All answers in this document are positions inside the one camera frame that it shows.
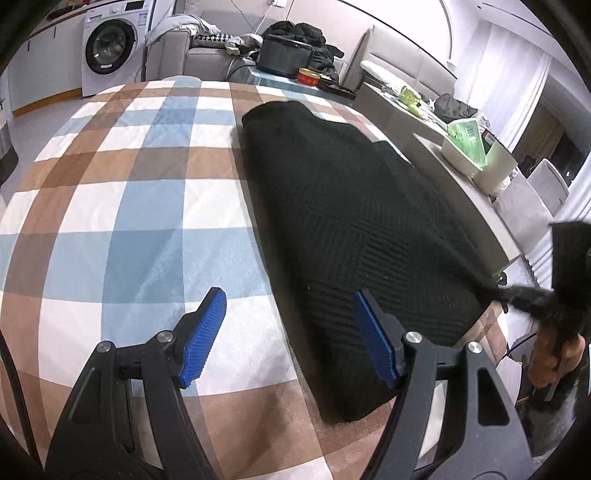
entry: white chair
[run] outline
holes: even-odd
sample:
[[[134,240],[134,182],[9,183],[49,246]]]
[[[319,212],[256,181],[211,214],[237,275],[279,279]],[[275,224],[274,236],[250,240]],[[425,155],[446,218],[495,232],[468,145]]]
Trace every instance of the white chair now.
[[[569,187],[556,167],[543,159],[527,179],[555,217],[569,196]]]
[[[525,254],[550,230],[552,214],[520,171],[493,206]]]

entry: human hand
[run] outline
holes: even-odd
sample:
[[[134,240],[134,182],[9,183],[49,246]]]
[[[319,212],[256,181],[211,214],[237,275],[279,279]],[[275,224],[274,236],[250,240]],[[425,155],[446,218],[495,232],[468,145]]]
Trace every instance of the human hand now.
[[[536,334],[528,376],[532,385],[537,388],[544,388],[555,380],[560,380],[562,376],[572,372],[583,358],[586,343],[582,336],[579,335],[576,339],[565,342],[562,347],[565,369],[559,378],[556,370],[560,359],[552,354],[553,338],[554,334],[550,328],[540,327]]]

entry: black bag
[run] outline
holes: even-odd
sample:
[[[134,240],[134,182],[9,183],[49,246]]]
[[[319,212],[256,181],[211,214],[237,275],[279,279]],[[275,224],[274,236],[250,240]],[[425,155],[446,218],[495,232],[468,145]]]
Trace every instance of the black bag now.
[[[435,115],[447,124],[460,118],[470,118],[477,111],[467,103],[456,100],[449,93],[444,93],[435,100]]]

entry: white container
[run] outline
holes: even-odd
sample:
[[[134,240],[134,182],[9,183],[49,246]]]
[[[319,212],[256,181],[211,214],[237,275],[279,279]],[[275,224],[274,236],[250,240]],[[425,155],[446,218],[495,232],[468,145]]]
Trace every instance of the white container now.
[[[443,140],[443,146],[441,147],[441,153],[443,157],[461,174],[471,179],[482,169],[476,165],[466,154],[457,148],[454,143],[445,138]]]
[[[496,188],[516,166],[517,162],[511,152],[496,141],[486,155],[486,167],[474,176],[474,184],[485,195],[493,195]]]

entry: white cabinet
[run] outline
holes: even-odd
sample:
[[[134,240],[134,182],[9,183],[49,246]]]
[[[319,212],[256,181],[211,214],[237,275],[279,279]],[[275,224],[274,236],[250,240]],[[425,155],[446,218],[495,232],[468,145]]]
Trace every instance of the white cabinet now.
[[[84,15],[69,18],[27,40],[12,58],[10,103],[29,103],[82,87]]]

